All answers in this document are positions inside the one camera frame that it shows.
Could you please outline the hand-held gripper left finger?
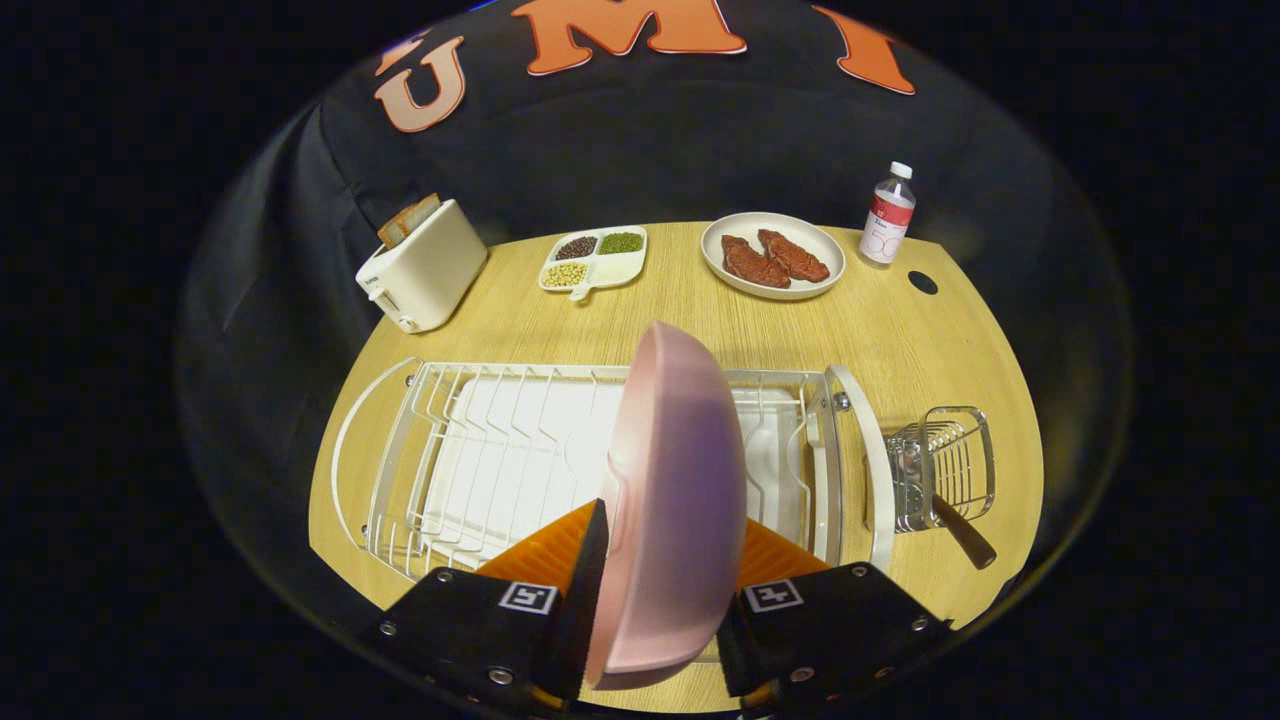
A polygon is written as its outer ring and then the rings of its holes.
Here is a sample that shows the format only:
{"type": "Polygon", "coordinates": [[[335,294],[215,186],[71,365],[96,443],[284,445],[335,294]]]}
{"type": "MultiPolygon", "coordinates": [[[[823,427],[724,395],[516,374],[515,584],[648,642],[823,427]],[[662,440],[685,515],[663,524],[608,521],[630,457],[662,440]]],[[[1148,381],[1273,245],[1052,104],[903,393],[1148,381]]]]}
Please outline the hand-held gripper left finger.
{"type": "Polygon", "coordinates": [[[596,498],[566,529],[567,584],[435,568],[375,624],[375,653],[477,714],[564,714],[582,684],[608,550],[596,498]]]}

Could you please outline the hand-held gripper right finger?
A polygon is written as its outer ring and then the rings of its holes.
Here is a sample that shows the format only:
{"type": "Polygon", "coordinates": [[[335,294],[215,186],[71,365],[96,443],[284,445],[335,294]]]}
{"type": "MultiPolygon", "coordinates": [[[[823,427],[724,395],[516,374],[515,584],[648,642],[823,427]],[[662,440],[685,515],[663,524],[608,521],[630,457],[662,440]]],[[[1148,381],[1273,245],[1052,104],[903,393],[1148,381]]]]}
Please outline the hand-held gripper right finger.
{"type": "Polygon", "coordinates": [[[933,659],[952,633],[870,562],[831,566],[749,519],[716,643],[744,712],[823,714],[933,659]]]}

